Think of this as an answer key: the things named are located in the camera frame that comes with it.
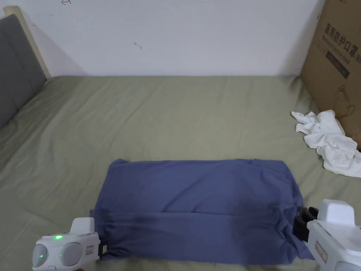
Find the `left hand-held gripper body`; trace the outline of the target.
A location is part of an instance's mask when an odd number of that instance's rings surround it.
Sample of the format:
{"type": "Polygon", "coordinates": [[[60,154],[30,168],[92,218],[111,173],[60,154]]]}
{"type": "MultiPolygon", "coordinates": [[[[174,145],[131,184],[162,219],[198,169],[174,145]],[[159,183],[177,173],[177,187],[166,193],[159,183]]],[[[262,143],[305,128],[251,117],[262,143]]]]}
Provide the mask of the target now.
{"type": "Polygon", "coordinates": [[[103,259],[108,246],[95,231],[92,217],[73,220],[68,233],[46,235],[33,249],[34,271],[76,271],[89,263],[103,259]]]}

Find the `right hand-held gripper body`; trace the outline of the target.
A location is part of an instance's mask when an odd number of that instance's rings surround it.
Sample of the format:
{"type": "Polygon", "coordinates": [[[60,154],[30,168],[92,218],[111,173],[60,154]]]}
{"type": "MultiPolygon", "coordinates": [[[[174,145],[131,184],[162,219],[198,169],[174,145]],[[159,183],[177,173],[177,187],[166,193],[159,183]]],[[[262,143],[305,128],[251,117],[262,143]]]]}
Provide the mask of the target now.
{"type": "Polygon", "coordinates": [[[361,270],[361,229],[354,209],[341,200],[322,200],[315,220],[294,220],[293,234],[324,271],[361,270]]]}

